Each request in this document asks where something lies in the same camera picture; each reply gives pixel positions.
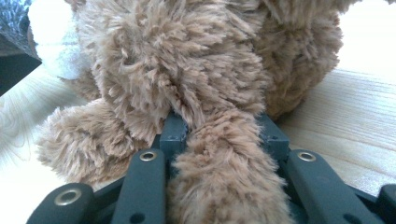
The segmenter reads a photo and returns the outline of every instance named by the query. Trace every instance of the brown teddy bear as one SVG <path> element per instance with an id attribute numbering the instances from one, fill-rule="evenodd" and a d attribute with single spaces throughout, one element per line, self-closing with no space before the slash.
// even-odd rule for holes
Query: brown teddy bear
<path id="1" fill-rule="evenodd" d="M 90 102 L 48 118 L 41 161 L 68 181 L 119 177 L 174 110 L 190 135 L 169 222 L 292 222 L 255 117 L 291 111 L 337 65 L 356 0 L 66 2 L 87 64 L 64 81 Z"/>

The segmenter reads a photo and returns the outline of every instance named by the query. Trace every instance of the brown fur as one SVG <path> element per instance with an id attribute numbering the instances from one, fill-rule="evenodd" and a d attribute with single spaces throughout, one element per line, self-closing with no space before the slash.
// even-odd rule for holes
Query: brown fur
<path id="1" fill-rule="evenodd" d="M 337 12 L 354 0 L 67 1 L 100 98 L 49 117 L 40 160 L 69 181 L 120 176 L 173 109 L 191 133 L 169 221 L 291 222 L 254 117 L 291 111 L 336 66 Z"/>

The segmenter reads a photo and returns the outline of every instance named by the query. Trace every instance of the teddy bear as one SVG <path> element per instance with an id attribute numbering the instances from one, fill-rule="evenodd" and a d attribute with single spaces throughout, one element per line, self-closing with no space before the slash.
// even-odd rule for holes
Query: teddy bear
<path id="1" fill-rule="evenodd" d="M 40 45 L 39 2 L 51 4 L 29 12 L 38 56 L 89 101 L 42 125 L 44 164 L 70 182 L 120 177 L 173 110 L 189 136 L 167 186 L 170 223 L 292 223 L 255 118 L 292 111 L 334 69 L 338 14 L 357 0 L 58 1 L 58 40 L 72 48 L 56 57 Z"/>

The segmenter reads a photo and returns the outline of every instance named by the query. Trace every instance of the silver rivet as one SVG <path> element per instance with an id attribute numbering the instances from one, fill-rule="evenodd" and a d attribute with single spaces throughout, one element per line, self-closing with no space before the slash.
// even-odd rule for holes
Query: silver rivet
<path id="1" fill-rule="evenodd" d="M 303 161 L 315 161 L 317 159 L 316 156 L 314 156 L 313 154 L 309 153 L 309 152 L 300 152 L 298 154 L 298 157 L 303 160 Z"/>
<path id="2" fill-rule="evenodd" d="M 151 151 L 145 152 L 140 155 L 140 160 L 142 161 L 153 161 L 155 160 L 155 158 L 157 158 L 157 153 Z"/>
<path id="3" fill-rule="evenodd" d="M 82 195 L 81 189 L 73 188 L 67 189 L 64 192 L 60 193 L 55 198 L 55 204 L 59 206 L 65 206 L 70 203 L 74 203 L 78 200 Z"/>

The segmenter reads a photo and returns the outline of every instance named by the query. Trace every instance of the white fluffy object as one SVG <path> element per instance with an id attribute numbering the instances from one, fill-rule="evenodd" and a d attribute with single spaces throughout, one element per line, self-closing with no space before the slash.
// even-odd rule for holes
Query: white fluffy object
<path id="1" fill-rule="evenodd" d="M 64 0 L 34 0 L 29 8 L 35 49 L 56 77 L 76 79 L 90 69 L 81 53 L 72 8 Z"/>

